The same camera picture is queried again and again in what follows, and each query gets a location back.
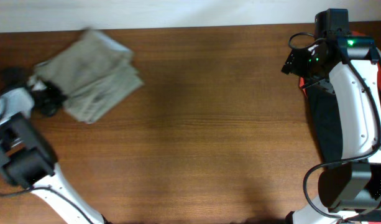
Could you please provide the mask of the khaki green shorts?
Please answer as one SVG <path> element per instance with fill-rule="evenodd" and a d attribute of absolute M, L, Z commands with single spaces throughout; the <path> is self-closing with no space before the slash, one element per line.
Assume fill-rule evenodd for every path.
<path fill-rule="evenodd" d="M 64 110 L 91 124 L 144 84 L 133 56 L 104 32 L 88 29 L 69 48 L 36 65 L 34 77 L 55 85 L 67 97 Z"/>

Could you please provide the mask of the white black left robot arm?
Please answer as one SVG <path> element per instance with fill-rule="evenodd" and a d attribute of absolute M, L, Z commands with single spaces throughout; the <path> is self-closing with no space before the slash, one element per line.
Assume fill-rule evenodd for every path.
<path fill-rule="evenodd" d="M 66 180 L 53 147 L 30 122 L 33 110 L 53 116 L 66 96 L 49 81 L 28 78 L 21 67 L 7 67 L 0 76 L 0 175 L 21 187 L 0 197 L 33 194 L 66 223 L 107 223 Z"/>

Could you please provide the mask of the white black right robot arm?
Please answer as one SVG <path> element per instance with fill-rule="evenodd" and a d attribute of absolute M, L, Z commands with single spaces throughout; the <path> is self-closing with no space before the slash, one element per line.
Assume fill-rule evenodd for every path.
<path fill-rule="evenodd" d="M 350 30 L 347 9 L 322 11 L 314 24 L 314 42 L 292 47 L 282 72 L 336 98 L 342 154 L 318 165 L 318 196 L 285 221 L 350 223 L 381 210 L 381 53 Z"/>

